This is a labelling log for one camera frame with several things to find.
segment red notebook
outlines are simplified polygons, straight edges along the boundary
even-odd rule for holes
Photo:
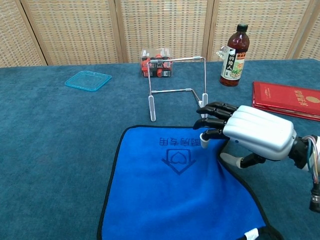
[[[252,106],[269,112],[320,121],[320,90],[254,81]]]

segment woven wicker screen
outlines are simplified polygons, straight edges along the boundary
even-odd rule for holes
[[[19,7],[14,0],[0,1],[0,67],[45,65]]]
[[[320,60],[320,14],[306,39],[299,58],[312,58]]]
[[[246,59],[286,58],[308,4],[309,0],[214,1],[213,12],[217,14],[212,17],[211,60],[221,60],[216,52],[227,45],[238,23],[248,24],[250,47]]]
[[[115,7],[108,0],[22,0],[50,65],[122,61]]]
[[[207,0],[121,0],[121,38],[128,62],[138,62],[143,48],[168,47],[173,57],[202,55]]]

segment blue plastic tray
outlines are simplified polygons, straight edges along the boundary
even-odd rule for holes
[[[93,71],[80,71],[64,84],[68,87],[95,92],[112,78],[111,75]]]

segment blue microfiber cloth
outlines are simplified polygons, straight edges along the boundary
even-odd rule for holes
[[[220,161],[226,141],[201,147],[204,130],[133,126],[123,133],[98,239],[282,239],[249,187]]]

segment bottle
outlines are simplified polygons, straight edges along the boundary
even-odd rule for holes
[[[235,87],[239,84],[242,70],[244,68],[246,52],[250,40],[246,34],[248,25],[238,24],[236,33],[228,41],[228,53],[223,61],[220,83],[227,87]]]

